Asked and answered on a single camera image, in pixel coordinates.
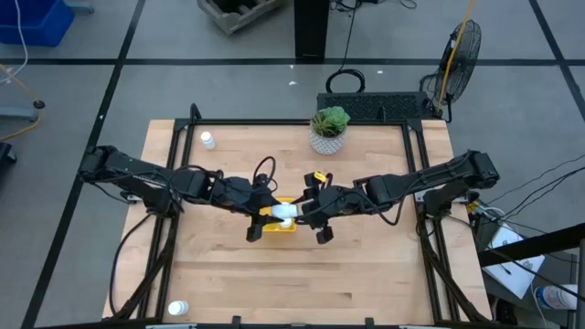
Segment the wooden table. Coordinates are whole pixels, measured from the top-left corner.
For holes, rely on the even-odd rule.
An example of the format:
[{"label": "wooden table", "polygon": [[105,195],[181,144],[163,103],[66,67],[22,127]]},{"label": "wooden table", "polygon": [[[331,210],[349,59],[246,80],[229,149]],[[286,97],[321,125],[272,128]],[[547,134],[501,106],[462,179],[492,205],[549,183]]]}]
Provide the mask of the wooden table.
[{"label": "wooden table", "polygon": [[[173,124],[151,122],[143,160],[165,165]],[[423,122],[423,128],[431,165],[452,159],[445,123]],[[398,127],[350,126],[345,147],[334,155],[313,151],[308,126],[199,126],[195,136],[203,131],[212,133],[217,148],[209,151],[196,139],[191,164],[251,178],[258,162],[273,155],[276,196],[298,197],[303,175],[315,170],[333,173],[334,184],[344,186],[369,175],[408,172]],[[411,141],[420,169],[413,132]],[[224,324],[240,315],[245,324],[363,324],[366,317],[374,317],[376,324],[433,323],[412,196],[396,227],[376,216],[332,219],[335,238],[325,245],[317,244],[308,227],[295,233],[265,233],[249,243],[248,218],[213,207],[184,207],[166,300],[188,301],[190,309],[185,316],[167,313],[165,322]],[[387,217],[394,218],[396,209]],[[466,218],[463,206],[453,206],[452,213]],[[142,205],[130,206],[124,234],[143,217]],[[152,219],[122,250],[115,285],[118,307],[144,276],[153,226]],[[491,318],[470,229],[450,220],[443,220],[442,226],[453,278],[480,313]],[[437,282],[442,316],[448,319],[444,286],[438,277]],[[158,289],[157,280],[150,315]],[[106,307],[104,315],[109,314]]]}]

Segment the fan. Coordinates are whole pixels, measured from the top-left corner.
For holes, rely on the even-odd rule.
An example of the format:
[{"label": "fan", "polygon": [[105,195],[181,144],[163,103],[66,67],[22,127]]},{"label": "fan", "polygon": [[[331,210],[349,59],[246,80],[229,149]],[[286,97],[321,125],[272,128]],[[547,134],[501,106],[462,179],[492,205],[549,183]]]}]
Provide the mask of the fan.
[{"label": "fan", "polygon": [[[459,47],[455,49],[457,36],[459,35],[461,28],[462,24],[457,26],[457,28],[451,33],[449,42],[447,42],[447,46],[442,53],[439,68],[434,73],[426,75],[420,80],[419,91],[423,91],[424,84],[427,82],[427,92],[432,94],[432,96],[425,101],[425,107],[432,111],[434,117],[441,118],[441,106],[447,105],[449,111],[449,120],[447,120],[447,122],[451,122],[452,120],[451,104],[459,99],[472,76],[473,68],[475,67],[475,62],[477,61],[477,55],[479,53],[479,47],[482,42],[481,28],[477,23],[470,19],[465,23]],[[452,58],[451,66],[447,74],[444,97],[440,100],[443,78],[453,50],[455,51],[455,54]],[[431,89],[433,80],[435,80],[434,89]]]}]

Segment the gray floor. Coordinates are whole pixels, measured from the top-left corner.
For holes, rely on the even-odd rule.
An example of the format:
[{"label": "gray floor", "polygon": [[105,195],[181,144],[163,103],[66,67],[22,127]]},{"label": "gray floor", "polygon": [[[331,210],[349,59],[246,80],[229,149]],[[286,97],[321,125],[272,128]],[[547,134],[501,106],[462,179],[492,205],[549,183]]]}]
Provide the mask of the gray floor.
[{"label": "gray floor", "polygon": [[[467,2],[417,1],[418,8],[411,11],[397,0],[364,5],[356,14],[348,56],[439,58]],[[580,22],[583,3],[538,2],[564,56],[585,58],[580,33],[585,28]],[[95,14],[77,16],[57,48],[31,48],[31,58],[117,58],[136,0],[93,4]],[[350,19],[347,14],[330,16],[327,57],[343,57]],[[483,31],[480,58],[554,59],[526,0],[478,0],[473,19]],[[292,58],[293,52],[291,5],[225,37],[195,1],[146,0],[128,58]],[[21,56],[19,46],[0,45],[0,58]],[[366,75],[367,91],[416,90],[419,78],[436,69],[351,67]],[[20,75],[48,106],[35,131],[11,141],[19,162],[0,184],[0,317],[5,328],[17,328],[22,322],[112,69],[30,65]],[[307,118],[315,111],[316,93],[324,92],[326,78],[336,70],[331,65],[125,66],[103,118],[100,143],[139,156],[148,122],[186,117],[193,101],[204,117]],[[585,68],[571,71],[585,87]],[[334,82],[338,91],[356,87],[351,78]],[[29,104],[14,83],[0,86],[0,101]],[[468,148],[488,152],[502,176],[495,189],[484,193],[485,200],[585,149],[585,122],[555,66],[478,67],[454,112],[449,128],[455,152]],[[13,126],[0,122],[0,132],[5,134]],[[574,167],[568,165],[547,178]],[[496,205],[507,210],[531,188]],[[584,192],[583,175],[575,175],[523,211],[517,221],[546,231],[580,223]],[[125,211],[90,186],[83,188],[37,325],[100,319]]]}]

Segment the white bottle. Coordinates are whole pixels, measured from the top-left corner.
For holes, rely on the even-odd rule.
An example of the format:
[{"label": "white bottle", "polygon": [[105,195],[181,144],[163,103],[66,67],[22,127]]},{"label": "white bottle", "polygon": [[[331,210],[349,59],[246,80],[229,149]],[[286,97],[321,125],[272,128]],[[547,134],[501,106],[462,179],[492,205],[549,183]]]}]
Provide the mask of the white bottle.
[{"label": "white bottle", "polygon": [[289,228],[293,224],[293,218],[299,216],[297,205],[291,205],[287,202],[272,206],[271,210],[273,217],[282,219],[281,228]]},{"label": "white bottle", "polygon": [[168,304],[168,313],[171,315],[185,315],[189,312],[189,304],[185,301],[174,301]]},{"label": "white bottle", "polygon": [[[577,292],[577,284],[563,284],[564,288]],[[564,292],[555,286],[538,287],[534,295],[540,307],[553,310],[576,310],[577,297]]]},{"label": "white bottle", "polygon": [[202,132],[201,133],[201,142],[205,145],[208,150],[213,150],[216,148],[216,141],[213,140],[210,132]]}]

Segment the white paper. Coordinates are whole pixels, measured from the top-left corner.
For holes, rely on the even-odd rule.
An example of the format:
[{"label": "white paper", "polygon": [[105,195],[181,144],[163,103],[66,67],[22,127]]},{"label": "white paper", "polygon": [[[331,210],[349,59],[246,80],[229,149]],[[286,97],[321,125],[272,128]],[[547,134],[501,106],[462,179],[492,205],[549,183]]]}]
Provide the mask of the white paper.
[{"label": "white paper", "polygon": [[[503,224],[503,226],[505,228],[500,228],[497,230],[497,232],[495,232],[494,237],[490,243],[491,248],[495,249],[506,244],[522,240],[522,237],[512,231],[506,224]],[[517,260],[517,262],[532,271],[538,271],[544,259],[545,257],[540,255],[525,260]],[[513,262],[502,263],[501,266],[492,265],[484,267],[484,271],[500,282],[519,299],[524,297],[528,287],[530,287],[530,282],[532,282],[534,279],[534,275],[532,273],[523,270]]]}]

